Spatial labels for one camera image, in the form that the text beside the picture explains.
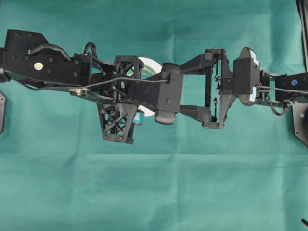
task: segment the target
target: black metal part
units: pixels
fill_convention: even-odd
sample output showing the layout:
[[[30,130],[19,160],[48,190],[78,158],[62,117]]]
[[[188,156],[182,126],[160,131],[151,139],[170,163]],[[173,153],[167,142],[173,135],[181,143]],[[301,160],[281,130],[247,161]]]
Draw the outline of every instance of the black metal part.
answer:
[[[214,65],[221,61],[221,77],[218,85],[221,94],[219,121],[216,122],[216,115],[211,114],[211,88],[212,73]],[[181,105],[180,112],[190,118],[202,123],[204,128],[224,128],[224,121],[227,118],[227,111],[235,100],[233,95],[232,83],[233,76],[229,69],[229,61],[224,49],[206,49],[204,54],[189,60],[181,65],[181,71],[185,74],[205,75],[205,106]]]
[[[219,63],[221,76],[218,75]],[[273,111],[274,107],[308,102],[305,92],[276,91],[276,99],[272,100],[269,89],[264,89],[270,86],[270,81],[275,81],[278,88],[308,90],[307,73],[273,77],[260,71],[256,54],[247,47],[233,64],[232,73],[224,49],[206,49],[204,54],[181,66],[164,63],[160,73],[141,79],[144,63],[137,56],[116,56],[110,64],[98,58],[96,46],[90,42],[84,53],[69,57],[61,47],[49,44],[41,33],[8,30],[5,47],[0,48],[0,82],[15,80],[31,90],[68,91],[73,96],[93,101],[97,103],[103,139],[130,144],[133,143],[134,123],[139,124],[134,118],[141,105],[154,111],[155,121],[161,124],[173,124],[176,113],[180,112],[201,122],[204,128],[221,129],[237,97],[244,105],[270,106]],[[212,102],[214,67],[217,95]],[[183,75],[196,74],[205,75],[204,106],[181,105]],[[2,115],[4,105],[0,108]],[[300,115],[295,121],[305,125],[296,127],[299,137],[308,128],[308,110],[303,113],[300,105],[294,107],[298,109],[294,114]]]
[[[5,97],[0,93],[0,134],[3,133],[5,118]]]
[[[97,103],[103,139],[107,141],[133,144],[133,119],[137,106],[128,103]]]
[[[293,79],[296,79],[300,82],[297,84],[295,88],[305,88],[308,90],[307,83],[308,83],[308,1],[307,0],[296,0],[298,13],[302,23],[302,45],[303,45],[303,53],[305,58],[305,67],[306,73],[293,75],[291,76],[288,81],[285,81],[285,85],[290,85]],[[293,126],[294,126],[294,134],[298,137],[305,145],[308,146],[308,129],[306,124],[304,123],[307,120],[307,113],[304,113],[304,118],[301,117],[303,111],[308,110],[308,98],[307,96],[301,97],[299,100],[302,104],[296,103],[292,106],[292,114],[293,114]]]
[[[294,134],[308,145],[308,108],[306,103],[296,103],[292,107]]]

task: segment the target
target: bolt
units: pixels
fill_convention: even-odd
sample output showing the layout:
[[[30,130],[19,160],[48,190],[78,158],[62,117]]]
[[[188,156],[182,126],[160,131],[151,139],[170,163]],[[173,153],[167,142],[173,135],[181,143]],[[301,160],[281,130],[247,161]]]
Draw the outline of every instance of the bolt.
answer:
[[[215,75],[214,80],[215,80],[216,82],[220,81],[219,75]]]

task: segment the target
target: green cloth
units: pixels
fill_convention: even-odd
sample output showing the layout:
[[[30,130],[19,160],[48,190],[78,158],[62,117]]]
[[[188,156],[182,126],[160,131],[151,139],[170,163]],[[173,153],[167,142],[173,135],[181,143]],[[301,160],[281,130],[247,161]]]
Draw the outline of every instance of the green cloth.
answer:
[[[1,0],[7,29],[41,32],[70,56],[182,64],[206,48],[230,60],[251,47],[261,69],[304,72],[295,0]],[[182,104],[204,102],[203,76],[185,76]],[[291,111],[237,100],[223,130],[177,114],[146,118],[134,144],[102,140],[96,105],[68,93],[0,84],[0,230],[300,231],[308,219],[308,148]]]

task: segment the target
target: black bracket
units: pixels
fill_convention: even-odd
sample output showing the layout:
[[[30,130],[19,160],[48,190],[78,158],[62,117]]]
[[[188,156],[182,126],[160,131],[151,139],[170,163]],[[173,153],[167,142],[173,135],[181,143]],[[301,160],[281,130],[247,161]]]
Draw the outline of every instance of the black bracket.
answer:
[[[296,0],[298,13],[302,23],[302,36],[303,36],[303,52],[305,58],[306,72],[308,72],[308,1]],[[308,146],[308,103],[296,103],[292,106],[294,134],[305,145]]]
[[[5,97],[0,93],[0,134],[3,132],[5,117]]]

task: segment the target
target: black truss bracket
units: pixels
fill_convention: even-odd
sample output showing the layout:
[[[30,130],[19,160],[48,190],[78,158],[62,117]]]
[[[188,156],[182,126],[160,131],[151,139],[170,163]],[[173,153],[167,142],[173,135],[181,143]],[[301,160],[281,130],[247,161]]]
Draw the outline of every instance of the black truss bracket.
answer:
[[[137,106],[129,103],[97,103],[103,139],[107,141],[133,144],[133,119]]]
[[[0,134],[3,132],[5,117],[5,97],[0,93]]]

